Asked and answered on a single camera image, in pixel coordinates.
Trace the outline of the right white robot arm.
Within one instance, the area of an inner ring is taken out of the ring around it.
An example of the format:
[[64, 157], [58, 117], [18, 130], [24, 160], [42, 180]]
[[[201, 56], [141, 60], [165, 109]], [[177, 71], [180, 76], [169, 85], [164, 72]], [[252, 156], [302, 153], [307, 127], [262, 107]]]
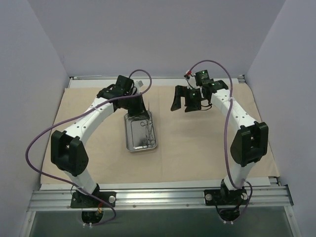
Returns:
[[224, 143], [225, 159], [232, 157], [234, 165], [229, 167], [229, 162], [225, 162], [227, 176], [219, 192], [223, 203], [232, 203], [237, 198], [236, 190], [244, 186], [251, 169], [267, 153], [269, 128], [245, 111], [222, 80], [210, 80], [197, 88], [176, 86], [171, 111], [181, 108], [182, 98], [185, 99], [185, 112], [200, 111], [202, 101], [208, 101], [225, 116], [224, 132], [228, 132], [229, 126], [235, 132], [232, 144], [228, 146], [227, 142]]

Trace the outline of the steel instrument tray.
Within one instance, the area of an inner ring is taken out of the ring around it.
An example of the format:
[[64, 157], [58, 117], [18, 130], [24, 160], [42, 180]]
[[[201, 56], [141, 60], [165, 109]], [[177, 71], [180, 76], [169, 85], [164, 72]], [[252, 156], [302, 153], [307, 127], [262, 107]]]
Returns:
[[[126, 138], [126, 148], [129, 152], [142, 152], [155, 149], [158, 145], [158, 139], [156, 137], [155, 125], [153, 120], [153, 114], [149, 113], [150, 118], [140, 118], [140, 117], [130, 117], [128, 114], [124, 116], [125, 125], [125, 138]], [[145, 130], [141, 127], [140, 122], [144, 120], [151, 120], [154, 127], [154, 135], [156, 139], [156, 144], [152, 148], [147, 148], [143, 146], [143, 139], [145, 138]]]

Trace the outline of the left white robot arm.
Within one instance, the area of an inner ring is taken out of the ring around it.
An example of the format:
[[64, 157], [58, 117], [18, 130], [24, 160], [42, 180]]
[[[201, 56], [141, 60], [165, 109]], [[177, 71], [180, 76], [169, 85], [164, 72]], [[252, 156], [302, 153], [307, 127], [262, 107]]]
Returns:
[[127, 110], [130, 117], [150, 118], [140, 91], [142, 86], [142, 81], [118, 76], [114, 84], [98, 92], [89, 108], [72, 125], [51, 134], [51, 162], [66, 173], [88, 207], [96, 206], [100, 195], [87, 169], [89, 158], [85, 144], [99, 125], [118, 109]]

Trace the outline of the beige cloth surgical kit roll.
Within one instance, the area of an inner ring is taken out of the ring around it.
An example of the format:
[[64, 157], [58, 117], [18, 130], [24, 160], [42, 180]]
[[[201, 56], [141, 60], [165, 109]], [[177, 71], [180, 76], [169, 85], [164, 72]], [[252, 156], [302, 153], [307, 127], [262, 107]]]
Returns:
[[[54, 124], [85, 112], [100, 88], [65, 89]], [[126, 148], [124, 115], [106, 118], [86, 143], [88, 171], [99, 184], [222, 180], [225, 116], [213, 107], [185, 113], [170, 110], [174, 86], [152, 86], [143, 96], [150, 102], [158, 146], [131, 153]]]

